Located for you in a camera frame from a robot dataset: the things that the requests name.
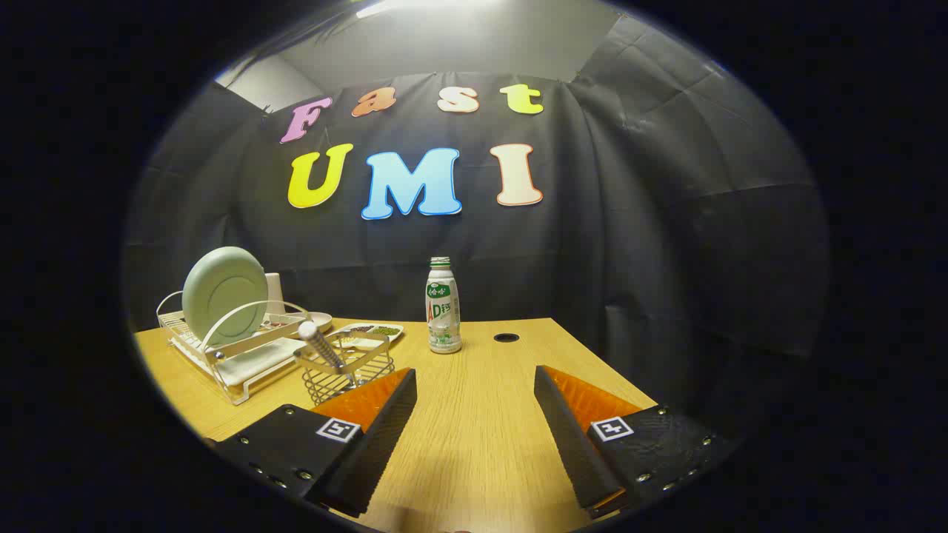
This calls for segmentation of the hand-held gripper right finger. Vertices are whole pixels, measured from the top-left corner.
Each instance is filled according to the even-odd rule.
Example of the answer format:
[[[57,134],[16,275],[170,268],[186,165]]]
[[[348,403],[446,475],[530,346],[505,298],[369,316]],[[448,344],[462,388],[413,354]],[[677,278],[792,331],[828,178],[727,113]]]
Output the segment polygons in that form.
[[[590,518],[639,512],[721,465],[732,441],[666,404],[638,407],[549,366],[534,395],[579,506]]]

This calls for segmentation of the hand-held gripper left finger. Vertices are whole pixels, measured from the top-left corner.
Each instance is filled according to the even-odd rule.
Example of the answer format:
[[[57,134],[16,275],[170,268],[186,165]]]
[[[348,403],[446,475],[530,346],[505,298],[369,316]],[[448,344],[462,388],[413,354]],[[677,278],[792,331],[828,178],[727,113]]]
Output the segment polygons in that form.
[[[403,368],[311,409],[281,405],[211,449],[279,492],[358,518],[417,397],[416,371]]]

